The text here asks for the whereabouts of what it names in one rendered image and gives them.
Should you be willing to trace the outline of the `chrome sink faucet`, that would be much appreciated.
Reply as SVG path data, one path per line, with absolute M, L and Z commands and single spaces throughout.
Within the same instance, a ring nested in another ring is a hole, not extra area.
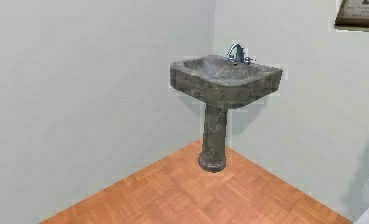
M 240 44 L 233 44 L 226 53 L 229 61 L 232 61 L 235 65 L 240 63 L 253 64 L 257 62 L 256 58 L 245 55 L 244 48 Z

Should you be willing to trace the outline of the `dark framed wall picture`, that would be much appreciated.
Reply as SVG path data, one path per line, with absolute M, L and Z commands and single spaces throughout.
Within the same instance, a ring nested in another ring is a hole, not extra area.
M 342 0 L 335 25 L 369 28 L 369 0 Z

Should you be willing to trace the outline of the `dark grey stone pedestal sink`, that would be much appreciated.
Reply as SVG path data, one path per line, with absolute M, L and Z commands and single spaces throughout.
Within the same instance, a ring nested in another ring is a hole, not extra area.
M 170 65 L 170 86 L 205 104 L 199 166 L 220 172 L 227 165 L 227 114 L 277 91 L 282 70 L 267 65 L 233 62 L 207 55 Z

